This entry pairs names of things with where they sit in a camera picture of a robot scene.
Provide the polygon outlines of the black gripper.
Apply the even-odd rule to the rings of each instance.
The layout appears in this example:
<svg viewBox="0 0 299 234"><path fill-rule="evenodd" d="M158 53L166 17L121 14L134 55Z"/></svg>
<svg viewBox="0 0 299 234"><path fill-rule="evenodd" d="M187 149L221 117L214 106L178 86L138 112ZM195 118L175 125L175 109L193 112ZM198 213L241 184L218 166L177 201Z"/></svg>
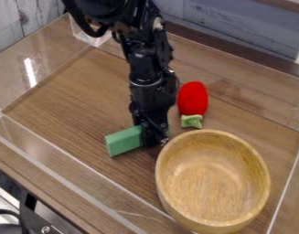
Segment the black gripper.
<svg viewBox="0 0 299 234"><path fill-rule="evenodd" d="M169 110L177 102L178 77L165 74L151 85L130 83L130 113L134 125L142 126L142 143L146 147L165 145L170 140Z"/></svg>

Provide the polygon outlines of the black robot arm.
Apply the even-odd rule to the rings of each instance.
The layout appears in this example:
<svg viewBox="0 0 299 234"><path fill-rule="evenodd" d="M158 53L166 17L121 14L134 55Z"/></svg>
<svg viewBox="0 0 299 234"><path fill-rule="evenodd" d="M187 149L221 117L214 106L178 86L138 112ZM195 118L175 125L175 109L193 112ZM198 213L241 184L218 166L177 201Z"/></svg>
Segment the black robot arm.
<svg viewBox="0 0 299 234"><path fill-rule="evenodd" d="M170 108L178 96L178 76L170 68L174 48L165 18L153 0L62 0L90 37L106 33L122 45L130 65L130 113L146 146L169 141Z"/></svg>

